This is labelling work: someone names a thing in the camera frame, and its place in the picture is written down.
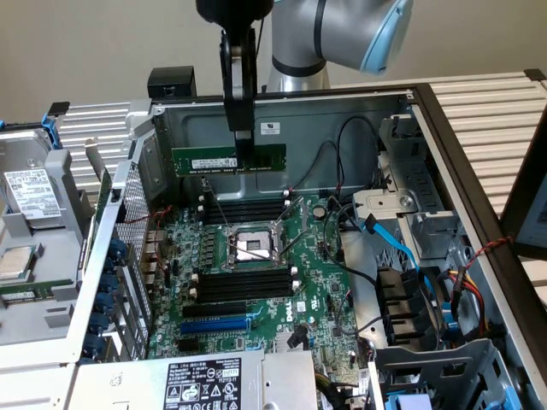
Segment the wall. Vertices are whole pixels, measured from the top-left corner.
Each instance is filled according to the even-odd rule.
[[[547,73],[545,0],[415,0],[403,52],[382,79]],[[4,0],[0,118],[36,120],[53,101],[115,102],[146,96],[153,67],[191,65],[201,94],[221,92],[219,29],[193,0]],[[268,81],[266,24],[258,70]],[[331,65],[333,84],[370,78]]]

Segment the hard drive label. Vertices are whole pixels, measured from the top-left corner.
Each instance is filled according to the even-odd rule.
[[[17,206],[28,220],[61,216],[59,204],[44,169],[4,173]]]

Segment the robotic arm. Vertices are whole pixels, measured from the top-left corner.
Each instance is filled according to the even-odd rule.
[[[327,88],[326,62],[383,73],[398,52],[414,0],[196,0],[222,27],[224,106],[238,158],[252,153],[256,44],[253,21],[273,10],[273,69],[268,91]]]
[[[197,12],[223,29],[224,108],[238,157],[249,155],[254,145],[256,36],[251,24],[266,17],[273,6],[274,0],[196,0]]]

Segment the power supply label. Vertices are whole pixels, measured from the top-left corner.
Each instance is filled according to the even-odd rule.
[[[164,410],[239,410],[241,359],[169,365]]]

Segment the screw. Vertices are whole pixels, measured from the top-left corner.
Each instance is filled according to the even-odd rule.
[[[408,195],[403,195],[399,202],[403,205],[403,208],[410,208],[414,203],[414,200]]]

